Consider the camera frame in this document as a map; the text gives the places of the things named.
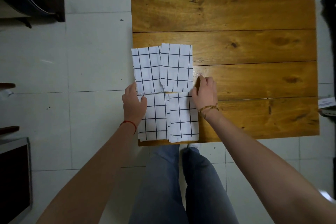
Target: blue jeans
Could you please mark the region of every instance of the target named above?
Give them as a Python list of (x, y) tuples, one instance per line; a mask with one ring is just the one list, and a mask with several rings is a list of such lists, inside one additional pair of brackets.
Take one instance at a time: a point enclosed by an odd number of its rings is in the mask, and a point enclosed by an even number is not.
[(182, 204), (179, 145), (158, 147), (146, 166), (129, 224), (238, 223), (230, 200), (210, 161), (195, 147), (183, 150), (187, 190)]

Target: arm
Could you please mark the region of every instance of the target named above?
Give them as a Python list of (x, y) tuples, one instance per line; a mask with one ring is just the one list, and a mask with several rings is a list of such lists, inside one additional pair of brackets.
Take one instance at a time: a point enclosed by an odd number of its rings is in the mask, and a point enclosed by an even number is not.
[[(124, 120), (137, 126), (147, 108), (147, 99), (137, 98), (135, 83), (123, 95)], [(98, 223), (111, 194), (116, 173), (127, 158), (134, 133), (132, 123), (123, 123), (103, 147), (61, 189), (37, 223)]]
[[(217, 103), (216, 83), (200, 76), (192, 98), (197, 109)], [(334, 223), (336, 207), (274, 152), (237, 128), (216, 109), (203, 114), (277, 224)]]

